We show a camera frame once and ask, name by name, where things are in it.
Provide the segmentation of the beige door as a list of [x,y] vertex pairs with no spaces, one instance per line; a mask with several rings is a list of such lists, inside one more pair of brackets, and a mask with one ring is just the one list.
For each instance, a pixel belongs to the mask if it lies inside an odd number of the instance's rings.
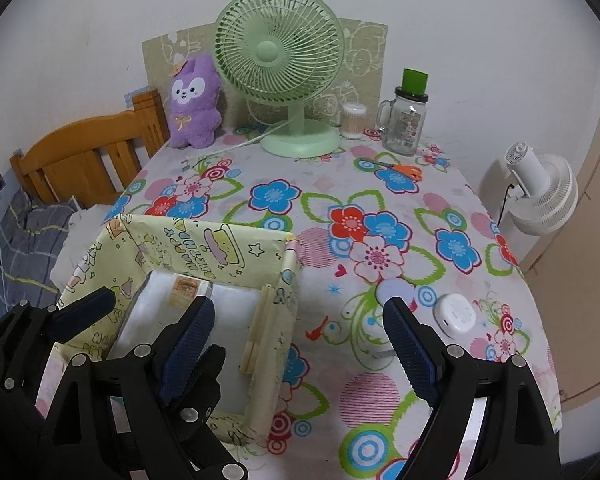
[[600,397],[600,120],[565,226],[524,260],[565,412]]

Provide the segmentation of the small printed card tag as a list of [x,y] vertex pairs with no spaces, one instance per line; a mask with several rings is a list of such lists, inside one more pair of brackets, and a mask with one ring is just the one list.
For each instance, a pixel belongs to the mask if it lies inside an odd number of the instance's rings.
[[168,305],[186,310],[197,297],[199,287],[200,281],[196,278],[177,275],[169,292]]

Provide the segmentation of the floral tablecloth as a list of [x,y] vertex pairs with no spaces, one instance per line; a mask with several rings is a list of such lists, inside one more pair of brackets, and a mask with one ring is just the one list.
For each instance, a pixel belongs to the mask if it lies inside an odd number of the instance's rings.
[[434,305],[457,292],[471,332],[446,336],[472,356],[532,369],[554,427],[562,407],[550,347],[514,255],[479,197],[440,148],[398,164],[377,136],[310,159],[260,146],[202,154],[165,146],[107,214],[178,218],[272,231],[298,240],[298,311],[268,440],[228,449],[253,479],[393,479],[429,410],[408,383],[382,326],[375,292],[389,278],[415,287],[411,309],[434,324]]

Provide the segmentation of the purple plush rabbit toy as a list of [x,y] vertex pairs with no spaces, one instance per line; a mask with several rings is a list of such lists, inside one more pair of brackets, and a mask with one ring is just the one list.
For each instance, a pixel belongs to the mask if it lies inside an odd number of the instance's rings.
[[222,81],[209,53],[188,58],[174,75],[168,126],[172,148],[208,148],[221,127]]

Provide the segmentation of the beige cartoon wall board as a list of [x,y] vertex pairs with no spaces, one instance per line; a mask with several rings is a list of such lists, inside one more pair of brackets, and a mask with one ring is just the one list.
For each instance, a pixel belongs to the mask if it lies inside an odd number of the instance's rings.
[[[368,121],[374,122],[380,101],[388,27],[348,18],[343,18],[340,24],[344,55],[339,74],[319,96],[306,102],[306,117],[335,125],[342,104],[362,103],[367,107]],[[159,91],[166,112],[170,110],[170,82],[174,70],[186,58],[211,50],[213,29],[212,24],[204,24],[142,43],[148,86]],[[286,107],[248,101],[228,84],[223,86],[219,107],[226,130],[267,125],[287,118]]]

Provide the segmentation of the wooden bed headboard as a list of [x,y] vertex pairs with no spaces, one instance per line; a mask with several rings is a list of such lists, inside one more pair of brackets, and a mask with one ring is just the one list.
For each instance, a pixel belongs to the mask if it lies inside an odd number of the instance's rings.
[[107,155],[124,188],[140,172],[136,148],[154,156],[170,139],[160,94],[150,89],[132,97],[119,114],[86,118],[61,127],[29,151],[9,159],[20,186],[46,205],[75,198],[87,207],[111,205],[120,192],[102,161]]

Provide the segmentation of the glass jar green lid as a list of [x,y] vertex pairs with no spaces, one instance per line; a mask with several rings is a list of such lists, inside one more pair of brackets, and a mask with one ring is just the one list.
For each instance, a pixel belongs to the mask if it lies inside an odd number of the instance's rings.
[[376,126],[384,147],[390,152],[414,156],[426,117],[428,75],[404,68],[400,86],[392,100],[378,106]]

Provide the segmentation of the green desk fan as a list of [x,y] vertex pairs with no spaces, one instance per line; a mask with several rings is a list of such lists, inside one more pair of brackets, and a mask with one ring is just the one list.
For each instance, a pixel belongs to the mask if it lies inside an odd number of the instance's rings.
[[304,111],[343,61],[340,21],[323,0],[232,0],[215,21],[212,54],[216,70],[249,104],[286,108],[287,118],[260,135],[262,150],[297,159],[339,148],[336,128]]

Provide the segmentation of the orange handled scissors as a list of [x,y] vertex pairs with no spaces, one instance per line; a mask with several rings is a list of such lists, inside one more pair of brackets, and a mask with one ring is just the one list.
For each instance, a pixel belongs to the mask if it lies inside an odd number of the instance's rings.
[[363,162],[369,162],[378,168],[391,169],[403,174],[405,177],[409,177],[414,182],[420,182],[422,180],[422,170],[412,165],[400,165],[400,164],[389,164],[388,162],[380,162],[379,160],[373,160],[370,158],[362,157]]

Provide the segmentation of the lilac round case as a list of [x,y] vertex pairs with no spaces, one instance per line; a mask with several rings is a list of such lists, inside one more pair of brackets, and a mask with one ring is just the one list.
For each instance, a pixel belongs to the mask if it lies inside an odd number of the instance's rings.
[[377,285],[375,297],[381,306],[392,298],[401,298],[407,307],[411,307],[415,297],[415,287],[402,278],[389,278]]

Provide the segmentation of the white earbuds case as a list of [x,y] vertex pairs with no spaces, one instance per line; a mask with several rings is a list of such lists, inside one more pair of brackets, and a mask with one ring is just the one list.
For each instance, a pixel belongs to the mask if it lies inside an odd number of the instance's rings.
[[438,299],[434,305],[434,319],[446,336],[457,338],[472,331],[477,315],[465,296],[453,292]]

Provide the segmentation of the cotton swab container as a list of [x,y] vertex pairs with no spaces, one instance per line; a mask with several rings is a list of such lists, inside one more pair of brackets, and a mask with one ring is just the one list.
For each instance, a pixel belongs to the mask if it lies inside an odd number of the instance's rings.
[[367,118],[367,107],[362,103],[343,103],[340,116],[340,134],[348,140],[363,136]]

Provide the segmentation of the yellow cartoon storage box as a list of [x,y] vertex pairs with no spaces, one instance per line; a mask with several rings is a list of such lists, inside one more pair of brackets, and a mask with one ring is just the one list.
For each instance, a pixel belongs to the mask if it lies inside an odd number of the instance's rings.
[[46,413],[70,358],[126,356],[152,344],[184,309],[168,305],[177,275],[200,281],[214,305],[208,344],[226,350],[222,398],[209,425],[225,442],[268,440],[297,318],[298,240],[286,231],[118,214],[103,226],[57,301],[67,307],[105,286],[114,310],[68,344],[55,344],[36,406]]

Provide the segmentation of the plaid blue pillow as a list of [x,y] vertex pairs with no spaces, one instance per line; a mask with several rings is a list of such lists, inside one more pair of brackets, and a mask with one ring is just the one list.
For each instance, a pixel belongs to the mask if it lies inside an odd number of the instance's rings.
[[0,217],[0,318],[26,300],[45,308],[59,298],[60,287],[50,279],[75,203],[45,205],[21,190]]

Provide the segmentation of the white clip fan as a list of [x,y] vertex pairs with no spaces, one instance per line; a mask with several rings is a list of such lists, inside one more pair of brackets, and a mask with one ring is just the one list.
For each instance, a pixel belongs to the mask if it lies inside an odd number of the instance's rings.
[[499,226],[506,212],[514,226],[529,236],[541,237],[561,229],[578,203],[577,178],[570,163],[555,154],[535,154],[518,142],[505,152],[504,160],[515,183],[505,192]]

